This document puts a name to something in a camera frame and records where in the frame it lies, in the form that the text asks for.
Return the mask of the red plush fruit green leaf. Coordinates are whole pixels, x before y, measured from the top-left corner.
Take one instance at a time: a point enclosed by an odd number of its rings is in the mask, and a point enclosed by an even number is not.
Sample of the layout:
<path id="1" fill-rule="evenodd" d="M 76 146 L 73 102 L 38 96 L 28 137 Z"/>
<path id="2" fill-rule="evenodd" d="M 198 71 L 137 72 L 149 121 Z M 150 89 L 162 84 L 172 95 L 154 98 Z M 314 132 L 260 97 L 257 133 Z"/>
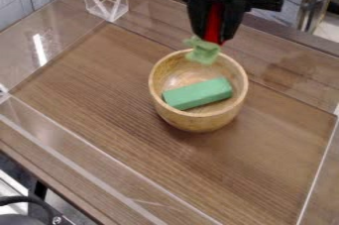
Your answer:
<path id="1" fill-rule="evenodd" d="M 194 33 L 184 41 L 184 44 L 192 49 L 185 54 L 185 60 L 201 65 L 212 65 L 220 53 L 220 28 L 221 28 L 221 3 L 210 3 L 208 16 L 205 38 L 200 39 Z"/>

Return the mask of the wooden bowl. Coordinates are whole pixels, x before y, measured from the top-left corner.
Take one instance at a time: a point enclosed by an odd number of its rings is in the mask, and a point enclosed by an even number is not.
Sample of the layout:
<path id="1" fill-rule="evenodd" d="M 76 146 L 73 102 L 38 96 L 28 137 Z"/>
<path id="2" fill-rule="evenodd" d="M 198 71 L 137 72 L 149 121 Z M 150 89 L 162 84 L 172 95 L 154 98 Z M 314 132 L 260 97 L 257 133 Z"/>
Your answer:
<path id="1" fill-rule="evenodd" d="M 212 132 L 237 117 L 245 102 L 249 81 L 244 68 L 218 54 L 212 64 L 186 59 L 190 51 L 170 53 L 148 75 L 154 110 L 174 128 Z"/>

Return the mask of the green rectangular block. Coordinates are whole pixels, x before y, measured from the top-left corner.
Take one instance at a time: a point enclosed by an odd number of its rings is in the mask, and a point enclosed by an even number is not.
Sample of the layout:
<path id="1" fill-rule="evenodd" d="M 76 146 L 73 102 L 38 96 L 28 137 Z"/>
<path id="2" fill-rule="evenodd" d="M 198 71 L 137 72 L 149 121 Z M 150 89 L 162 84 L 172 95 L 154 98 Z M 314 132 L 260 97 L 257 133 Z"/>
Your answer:
<path id="1" fill-rule="evenodd" d="M 164 102 L 177 110 L 188 110 L 229 99 L 233 88 L 224 77 L 196 82 L 161 93 Z"/>

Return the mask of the clear acrylic tray wall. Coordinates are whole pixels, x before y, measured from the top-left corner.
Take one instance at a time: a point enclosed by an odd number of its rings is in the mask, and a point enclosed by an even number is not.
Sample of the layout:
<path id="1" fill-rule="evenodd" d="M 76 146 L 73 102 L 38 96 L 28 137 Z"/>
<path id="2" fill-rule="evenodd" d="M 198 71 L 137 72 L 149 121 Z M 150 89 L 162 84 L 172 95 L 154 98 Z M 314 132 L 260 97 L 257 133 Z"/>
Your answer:
<path id="1" fill-rule="evenodd" d="M 222 225 L 0 84 L 0 147 L 101 225 Z"/>

